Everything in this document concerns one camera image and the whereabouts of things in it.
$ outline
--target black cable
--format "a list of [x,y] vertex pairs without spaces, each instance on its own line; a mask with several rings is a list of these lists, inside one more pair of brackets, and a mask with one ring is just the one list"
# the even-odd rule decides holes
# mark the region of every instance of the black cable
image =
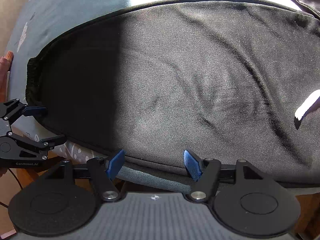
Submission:
[[3,204],[2,202],[0,202],[0,205],[4,206],[5,208],[8,208],[8,206],[6,204]]
[[11,174],[14,176],[14,178],[16,179],[16,181],[19,183],[20,188],[23,189],[23,187],[22,187],[20,181],[18,180],[17,176],[13,173],[12,170],[10,170],[10,169],[8,169],[8,170],[9,170],[9,171],[11,172]]

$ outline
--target metal screw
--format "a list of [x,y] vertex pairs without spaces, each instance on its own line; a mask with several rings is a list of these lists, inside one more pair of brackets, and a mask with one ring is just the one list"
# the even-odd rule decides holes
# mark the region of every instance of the metal screw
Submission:
[[104,192],[102,196],[106,199],[115,199],[118,197],[118,193],[113,190],[110,190],[110,191]]
[[194,191],[194,192],[191,193],[191,197],[196,199],[196,200],[200,200],[200,199],[206,198],[207,195],[202,191]]

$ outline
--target gray ribbed surface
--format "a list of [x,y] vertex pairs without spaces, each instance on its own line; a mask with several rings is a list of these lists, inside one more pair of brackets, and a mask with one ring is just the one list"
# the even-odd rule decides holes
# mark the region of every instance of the gray ribbed surface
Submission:
[[0,118],[0,136],[5,136],[7,132],[11,132],[9,121]]
[[[202,204],[194,204],[183,198],[181,193],[157,194],[128,193],[118,203],[104,204],[93,220],[76,232],[51,237],[51,240],[99,239],[99,240],[160,240],[160,239],[215,239],[243,240],[223,228]],[[46,239],[18,234],[14,240]],[[290,235],[273,238],[292,240]]]

